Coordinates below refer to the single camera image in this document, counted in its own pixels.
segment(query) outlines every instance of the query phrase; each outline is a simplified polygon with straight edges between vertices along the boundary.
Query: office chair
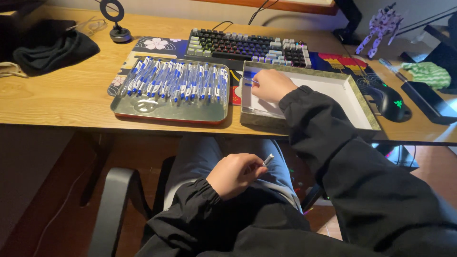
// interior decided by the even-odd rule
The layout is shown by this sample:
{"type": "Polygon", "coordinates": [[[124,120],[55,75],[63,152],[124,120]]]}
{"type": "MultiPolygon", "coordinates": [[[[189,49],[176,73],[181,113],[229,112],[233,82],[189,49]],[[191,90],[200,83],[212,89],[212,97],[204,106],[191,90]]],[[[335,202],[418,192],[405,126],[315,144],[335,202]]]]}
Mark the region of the office chair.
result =
{"type": "MultiPolygon", "coordinates": [[[[132,201],[134,208],[143,215],[146,221],[163,210],[165,185],[175,158],[176,156],[169,157],[162,163],[152,210],[144,197],[143,186],[137,170],[112,168],[108,172],[87,254],[88,257],[113,257],[116,255],[128,199],[132,201]]],[[[311,208],[323,193],[324,190],[321,187],[314,185],[301,203],[302,210],[306,211],[311,208]]],[[[154,231],[146,224],[141,246],[153,235],[154,231]]]]}

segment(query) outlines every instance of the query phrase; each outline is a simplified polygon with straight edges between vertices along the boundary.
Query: gray pants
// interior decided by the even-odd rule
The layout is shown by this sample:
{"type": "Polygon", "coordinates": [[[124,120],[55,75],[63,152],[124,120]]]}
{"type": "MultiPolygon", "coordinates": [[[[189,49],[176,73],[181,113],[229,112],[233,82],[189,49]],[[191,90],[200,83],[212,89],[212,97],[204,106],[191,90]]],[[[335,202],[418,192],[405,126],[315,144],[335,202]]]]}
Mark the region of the gray pants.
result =
{"type": "Polygon", "coordinates": [[[213,137],[185,135],[179,143],[178,155],[170,171],[165,186],[164,209],[168,209],[180,186],[188,182],[207,177],[215,165],[227,154],[250,153],[265,160],[273,154],[274,159],[268,166],[268,172],[254,182],[252,187],[267,187],[282,195],[300,213],[300,201],[292,188],[281,149],[274,140],[236,138],[226,144],[218,144],[213,137]]]}

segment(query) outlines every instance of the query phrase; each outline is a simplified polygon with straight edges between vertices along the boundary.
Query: mechanical keyboard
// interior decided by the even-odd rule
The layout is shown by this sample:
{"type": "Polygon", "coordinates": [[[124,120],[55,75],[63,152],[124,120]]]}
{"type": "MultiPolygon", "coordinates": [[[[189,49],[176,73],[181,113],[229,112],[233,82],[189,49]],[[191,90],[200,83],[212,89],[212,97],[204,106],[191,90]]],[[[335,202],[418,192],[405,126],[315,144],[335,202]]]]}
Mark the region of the mechanical keyboard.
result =
{"type": "Polygon", "coordinates": [[[226,65],[242,70],[244,61],[312,68],[302,41],[194,28],[184,59],[226,65]]]}

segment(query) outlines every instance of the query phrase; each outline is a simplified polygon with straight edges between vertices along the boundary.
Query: hand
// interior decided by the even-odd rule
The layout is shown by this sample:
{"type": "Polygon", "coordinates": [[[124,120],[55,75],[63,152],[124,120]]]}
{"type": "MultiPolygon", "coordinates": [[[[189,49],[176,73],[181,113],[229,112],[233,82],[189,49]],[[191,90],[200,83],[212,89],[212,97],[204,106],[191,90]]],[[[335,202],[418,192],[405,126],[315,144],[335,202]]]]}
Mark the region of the hand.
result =
{"type": "Polygon", "coordinates": [[[277,70],[261,70],[254,76],[258,84],[252,83],[252,94],[264,101],[278,103],[285,95],[297,86],[277,70]]]}
{"type": "Polygon", "coordinates": [[[222,200],[229,200],[268,171],[262,164],[257,155],[230,154],[217,163],[206,180],[222,200]]]}

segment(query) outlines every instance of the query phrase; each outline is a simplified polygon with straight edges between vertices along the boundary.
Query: black jacket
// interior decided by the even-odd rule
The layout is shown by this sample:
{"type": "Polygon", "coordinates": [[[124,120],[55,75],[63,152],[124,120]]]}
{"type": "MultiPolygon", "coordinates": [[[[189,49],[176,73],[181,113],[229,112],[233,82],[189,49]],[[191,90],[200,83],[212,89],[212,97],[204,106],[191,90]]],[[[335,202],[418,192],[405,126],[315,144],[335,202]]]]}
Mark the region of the black jacket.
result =
{"type": "Polygon", "coordinates": [[[457,215],[422,180],[362,139],[341,106],[307,86],[279,103],[290,143],[316,174],[350,243],[310,232],[269,189],[222,201],[205,179],[181,186],[153,217],[142,256],[457,256],[457,215]]]}

